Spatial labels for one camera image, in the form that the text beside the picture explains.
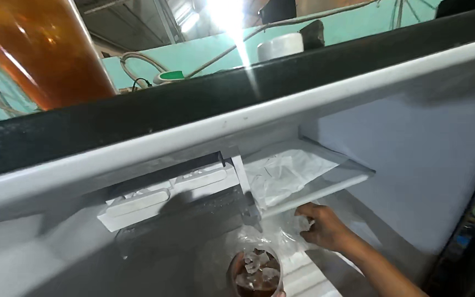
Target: hand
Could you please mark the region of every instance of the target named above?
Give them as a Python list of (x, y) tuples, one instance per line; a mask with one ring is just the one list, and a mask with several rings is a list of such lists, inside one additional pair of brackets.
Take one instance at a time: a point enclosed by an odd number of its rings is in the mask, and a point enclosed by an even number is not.
[(314, 220), (309, 231), (300, 235), (313, 243), (335, 252), (344, 252), (360, 238), (342, 223), (329, 206), (316, 205), (312, 202), (299, 206), (295, 216), (306, 216)]

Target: brown liquid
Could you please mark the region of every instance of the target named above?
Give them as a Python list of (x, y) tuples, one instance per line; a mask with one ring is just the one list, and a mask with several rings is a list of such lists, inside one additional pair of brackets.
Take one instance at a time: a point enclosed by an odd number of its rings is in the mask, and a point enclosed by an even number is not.
[(0, 67), (42, 109), (115, 95), (69, 0), (0, 0)]
[[(254, 248), (254, 252), (256, 254), (259, 254), (260, 251), (258, 249), (255, 249)], [(270, 267), (270, 268), (273, 268), (273, 269), (276, 269), (278, 271), (280, 271), (280, 263), (278, 262), (278, 260), (276, 260), (276, 258), (274, 258), (274, 256), (269, 253), (269, 252), (266, 252), (267, 255), (269, 256), (269, 259), (270, 261), (267, 262), (267, 264), (265, 265), (265, 267)], [(245, 261), (242, 260), (242, 263), (240, 265), (240, 269), (238, 271), (237, 274), (242, 274), (242, 273), (246, 273), (247, 272), (247, 269), (245, 268)], [(279, 278), (274, 278), (273, 280), (277, 280), (276, 282), (279, 283)], [(251, 290), (249, 288), (245, 288), (245, 287), (241, 287), (241, 286), (236, 286), (237, 287), (237, 293), (241, 296), (241, 297), (271, 297), (275, 292), (276, 292), (276, 289), (277, 287), (273, 287), (272, 290)]]

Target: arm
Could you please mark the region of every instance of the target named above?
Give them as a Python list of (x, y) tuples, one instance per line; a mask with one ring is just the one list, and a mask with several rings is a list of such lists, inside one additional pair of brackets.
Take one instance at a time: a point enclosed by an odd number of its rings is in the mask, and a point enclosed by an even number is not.
[(386, 258), (346, 227), (328, 206), (313, 203), (296, 209), (295, 215), (314, 219), (301, 234), (307, 242), (343, 254), (366, 276), (380, 297), (427, 297)]

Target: plastic bag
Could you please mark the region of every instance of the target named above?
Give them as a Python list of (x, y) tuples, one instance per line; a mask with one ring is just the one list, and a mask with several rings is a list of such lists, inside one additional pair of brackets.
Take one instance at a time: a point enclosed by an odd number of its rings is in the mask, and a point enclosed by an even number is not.
[(267, 209), (346, 160), (322, 146), (296, 139), (266, 146), (243, 163), (254, 199)]
[(262, 233), (252, 226), (241, 226), (199, 247), (194, 271), (199, 296), (228, 295), (225, 276), (229, 263), (239, 252), (250, 252), (254, 248), (273, 251), (280, 260), (283, 276), (283, 265), (291, 261), (292, 255), (316, 247), (300, 236), (300, 231), (309, 229), (309, 223), (305, 217), (295, 217), (294, 209), (264, 219), (260, 225)]

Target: black cable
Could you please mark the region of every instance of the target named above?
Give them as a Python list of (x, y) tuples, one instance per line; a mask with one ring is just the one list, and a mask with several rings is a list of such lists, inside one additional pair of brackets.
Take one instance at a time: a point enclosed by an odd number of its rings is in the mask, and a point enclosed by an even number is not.
[(131, 91), (132, 91), (132, 92), (135, 91), (135, 85), (137, 84), (137, 81), (138, 81), (139, 79), (142, 79), (144, 82), (146, 82), (146, 84), (148, 85), (148, 87), (151, 87), (151, 84), (148, 82), (147, 79), (142, 78), (142, 77), (139, 77), (139, 78), (137, 78), (137, 79), (133, 82), (133, 86), (131, 87)]

